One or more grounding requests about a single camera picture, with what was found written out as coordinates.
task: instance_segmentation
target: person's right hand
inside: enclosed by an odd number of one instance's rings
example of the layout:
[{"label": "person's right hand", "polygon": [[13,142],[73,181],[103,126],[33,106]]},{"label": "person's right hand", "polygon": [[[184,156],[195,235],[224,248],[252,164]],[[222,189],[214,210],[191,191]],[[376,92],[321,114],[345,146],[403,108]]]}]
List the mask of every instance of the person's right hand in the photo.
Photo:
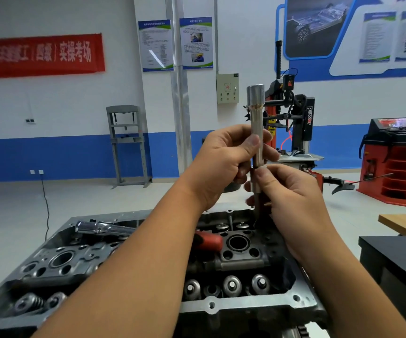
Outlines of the person's right hand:
[{"label": "person's right hand", "polygon": [[[255,170],[253,180],[270,198],[273,221],[303,267],[332,243],[341,241],[313,176],[290,166],[274,164]],[[247,192],[251,191],[250,182],[244,187]],[[253,196],[247,199],[247,204],[254,205]]]}]

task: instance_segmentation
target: person's left hand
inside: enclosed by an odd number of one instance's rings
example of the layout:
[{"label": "person's left hand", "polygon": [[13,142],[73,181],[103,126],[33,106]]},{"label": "person's left hand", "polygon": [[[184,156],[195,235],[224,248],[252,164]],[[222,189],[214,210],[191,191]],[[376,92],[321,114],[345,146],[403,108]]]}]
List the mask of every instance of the person's left hand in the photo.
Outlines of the person's left hand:
[{"label": "person's left hand", "polygon": [[[272,134],[264,129],[264,142]],[[210,209],[232,181],[244,184],[251,169],[250,159],[259,149],[259,136],[251,135],[251,127],[239,124],[211,132],[189,168],[177,181],[187,187],[202,202],[204,210]],[[276,149],[263,144],[263,157],[277,161]]]}]

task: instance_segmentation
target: black power cord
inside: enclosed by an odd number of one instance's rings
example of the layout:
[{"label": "black power cord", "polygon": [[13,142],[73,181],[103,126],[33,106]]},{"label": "black power cord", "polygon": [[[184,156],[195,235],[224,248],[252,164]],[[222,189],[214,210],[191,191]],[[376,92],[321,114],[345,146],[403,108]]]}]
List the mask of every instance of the black power cord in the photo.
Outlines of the black power cord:
[{"label": "black power cord", "polygon": [[43,177],[40,177],[40,181],[42,182],[42,190],[43,190],[43,198],[45,199],[45,204],[47,205],[47,231],[45,232],[45,241],[47,240],[48,231],[50,230],[50,207],[48,206],[47,196],[45,195],[45,185],[43,184]]}]

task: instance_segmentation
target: white floor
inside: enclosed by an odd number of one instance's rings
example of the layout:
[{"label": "white floor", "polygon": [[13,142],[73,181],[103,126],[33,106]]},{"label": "white floor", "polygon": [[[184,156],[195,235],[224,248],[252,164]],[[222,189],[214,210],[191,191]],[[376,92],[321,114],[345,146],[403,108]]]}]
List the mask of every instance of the white floor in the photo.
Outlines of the white floor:
[{"label": "white floor", "polygon": [[[358,180],[358,173],[333,177]],[[123,186],[111,189],[110,180],[46,181],[53,234],[70,217],[152,209],[171,183]],[[397,233],[378,223],[379,214],[406,213],[406,207],[381,203],[356,191],[331,195],[333,185],[324,186],[331,219],[356,257],[359,236],[391,236]],[[244,203],[244,189],[223,194],[219,202]],[[40,181],[0,183],[0,282],[43,242],[47,210]],[[316,324],[309,325],[312,338],[328,337]]]}]

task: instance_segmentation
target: red banner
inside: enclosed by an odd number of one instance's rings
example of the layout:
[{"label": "red banner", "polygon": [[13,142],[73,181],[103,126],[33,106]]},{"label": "red banner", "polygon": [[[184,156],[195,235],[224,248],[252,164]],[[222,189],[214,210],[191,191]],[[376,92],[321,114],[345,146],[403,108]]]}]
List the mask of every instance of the red banner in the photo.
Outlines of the red banner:
[{"label": "red banner", "polygon": [[105,70],[101,33],[0,39],[0,78]]}]

